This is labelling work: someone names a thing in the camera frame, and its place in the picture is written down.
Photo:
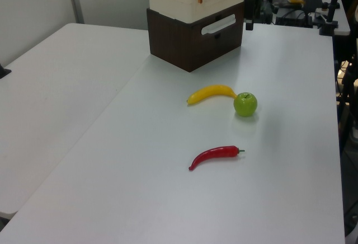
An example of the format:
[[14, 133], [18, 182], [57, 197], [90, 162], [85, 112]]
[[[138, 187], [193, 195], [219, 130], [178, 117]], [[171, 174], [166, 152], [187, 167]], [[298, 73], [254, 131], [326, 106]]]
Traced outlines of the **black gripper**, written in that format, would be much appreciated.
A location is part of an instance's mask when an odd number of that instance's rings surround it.
[[246, 30], [253, 30], [253, 15], [255, 10], [255, 0], [244, 0], [244, 18], [246, 23]]

